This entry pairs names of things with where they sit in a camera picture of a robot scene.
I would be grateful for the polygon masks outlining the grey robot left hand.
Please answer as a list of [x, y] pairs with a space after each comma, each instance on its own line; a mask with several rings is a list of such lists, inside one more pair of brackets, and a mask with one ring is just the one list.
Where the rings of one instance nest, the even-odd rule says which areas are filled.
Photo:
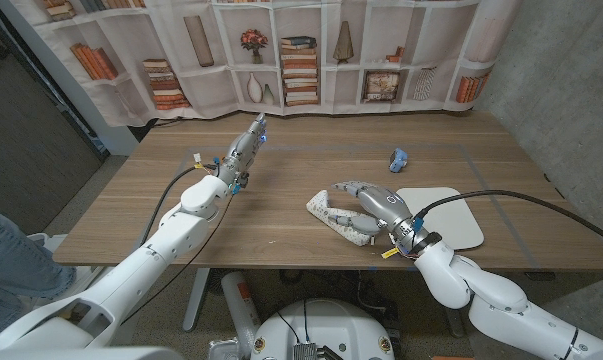
[[248, 130], [230, 144], [226, 156], [218, 167], [217, 177], [231, 189], [236, 185], [246, 186], [249, 177], [248, 170], [253, 164], [259, 148], [267, 141], [266, 126], [265, 114], [260, 113]]

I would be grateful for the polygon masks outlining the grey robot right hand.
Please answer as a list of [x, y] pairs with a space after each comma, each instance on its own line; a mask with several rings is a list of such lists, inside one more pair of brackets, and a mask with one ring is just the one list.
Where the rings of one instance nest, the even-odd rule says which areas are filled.
[[335, 216], [332, 221], [370, 235], [386, 228], [392, 243], [402, 255], [420, 255], [427, 247], [442, 240], [440, 234], [426, 230], [422, 225], [423, 221], [412, 215], [405, 201], [388, 188], [362, 181], [339, 182], [332, 187], [355, 196], [371, 214], [371, 217]]

